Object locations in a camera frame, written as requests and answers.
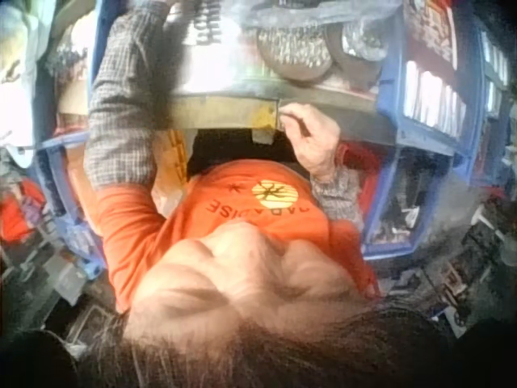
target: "plaid shirt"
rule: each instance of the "plaid shirt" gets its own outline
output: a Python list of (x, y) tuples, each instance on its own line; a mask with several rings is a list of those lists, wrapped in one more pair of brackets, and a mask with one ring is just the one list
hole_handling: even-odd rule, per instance
[[(84, 167), (95, 189), (120, 183), (151, 187), (153, 156), (152, 78), (169, 7), (152, 0), (119, 17), (111, 27), (90, 104), (90, 140)], [(357, 171), (339, 167), (331, 183), (311, 179), (326, 215), (353, 221), (362, 230)]]

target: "finger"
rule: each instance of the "finger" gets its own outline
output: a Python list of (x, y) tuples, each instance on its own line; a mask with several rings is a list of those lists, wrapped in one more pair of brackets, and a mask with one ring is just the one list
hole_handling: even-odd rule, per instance
[(301, 103), (290, 103), (280, 108), (280, 113), (296, 117), (305, 123), (305, 127), (309, 134), (317, 131), (317, 113), (318, 110), (310, 105), (302, 105)]
[(285, 128), (285, 135), (288, 137), (289, 141), (293, 145), (298, 144), (302, 139), (298, 120), (289, 116), (280, 116), (280, 121)]

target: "orange shirt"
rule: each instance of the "orange shirt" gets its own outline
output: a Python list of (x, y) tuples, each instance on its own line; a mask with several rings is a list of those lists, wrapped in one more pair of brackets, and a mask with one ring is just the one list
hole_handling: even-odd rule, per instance
[(282, 241), (305, 239), (343, 265), (360, 291), (375, 284), (363, 261), (359, 231), (330, 221), (309, 182), (275, 162), (239, 160), (196, 176), (169, 219), (157, 213), (147, 188), (122, 184), (97, 193), (110, 281), (126, 310), (142, 277), (177, 241), (199, 238), (240, 217)]

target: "yellow circle logo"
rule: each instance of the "yellow circle logo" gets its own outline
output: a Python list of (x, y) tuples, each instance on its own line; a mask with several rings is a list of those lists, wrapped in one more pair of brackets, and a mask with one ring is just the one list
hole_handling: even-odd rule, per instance
[(286, 209), (298, 200), (298, 191), (293, 186), (274, 180), (261, 180), (251, 191), (268, 209)]

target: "package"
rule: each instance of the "package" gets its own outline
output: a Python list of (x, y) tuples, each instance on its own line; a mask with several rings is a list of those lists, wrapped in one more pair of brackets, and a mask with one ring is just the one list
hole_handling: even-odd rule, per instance
[(221, 0), (221, 14), (243, 27), (308, 27), (386, 19), (402, 0)]

